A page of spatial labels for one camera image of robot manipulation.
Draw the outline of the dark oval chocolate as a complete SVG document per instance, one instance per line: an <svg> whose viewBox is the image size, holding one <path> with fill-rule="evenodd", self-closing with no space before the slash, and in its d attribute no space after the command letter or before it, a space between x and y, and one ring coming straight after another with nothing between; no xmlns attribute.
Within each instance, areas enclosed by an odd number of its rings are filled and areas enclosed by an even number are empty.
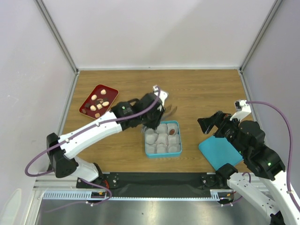
<svg viewBox="0 0 300 225"><path fill-rule="evenodd" d="M169 131L169 135L175 135L176 134L176 130L175 129L171 129L170 131Z"/></svg>

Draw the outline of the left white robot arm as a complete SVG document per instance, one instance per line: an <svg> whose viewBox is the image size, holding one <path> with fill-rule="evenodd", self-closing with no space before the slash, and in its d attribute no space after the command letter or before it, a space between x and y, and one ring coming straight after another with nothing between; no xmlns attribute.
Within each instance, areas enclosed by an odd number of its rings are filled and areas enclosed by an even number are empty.
<svg viewBox="0 0 300 225"><path fill-rule="evenodd" d="M165 100L168 93L155 91L147 93L141 99L119 102L110 111L95 121L73 131L58 136L47 136L47 153L56 178L75 176L87 181L93 188L102 185L103 176L96 163L88 163L78 154L96 142L120 133L128 128L143 125L156 129L165 112Z"/></svg>

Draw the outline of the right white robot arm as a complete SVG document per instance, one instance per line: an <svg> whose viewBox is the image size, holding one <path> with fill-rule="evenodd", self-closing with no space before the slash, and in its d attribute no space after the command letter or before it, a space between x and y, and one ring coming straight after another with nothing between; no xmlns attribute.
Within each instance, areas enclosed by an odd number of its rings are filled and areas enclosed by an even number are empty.
<svg viewBox="0 0 300 225"><path fill-rule="evenodd" d="M300 199L292 193L287 169L280 156L265 145L265 132L259 124L250 120L240 122L222 111L217 111L208 118L199 118L197 122L205 134L217 127L214 136L225 138L237 150L247 168L269 190L275 205L272 206L268 197L244 181L238 170L229 163L216 171L216 184L220 188L230 187L238 191L266 216L271 225L298 225Z"/></svg>

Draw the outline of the metal tongs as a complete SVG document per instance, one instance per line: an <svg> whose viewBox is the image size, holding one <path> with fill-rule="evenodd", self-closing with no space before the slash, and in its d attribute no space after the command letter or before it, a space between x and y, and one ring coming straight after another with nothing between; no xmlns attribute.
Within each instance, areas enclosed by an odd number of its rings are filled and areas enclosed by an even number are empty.
<svg viewBox="0 0 300 225"><path fill-rule="evenodd" d="M168 107L165 108L165 113L163 114L162 118L160 121L164 121L167 118L171 117L173 114L176 113L177 111L177 106L172 107L172 105L169 105Z"/></svg>

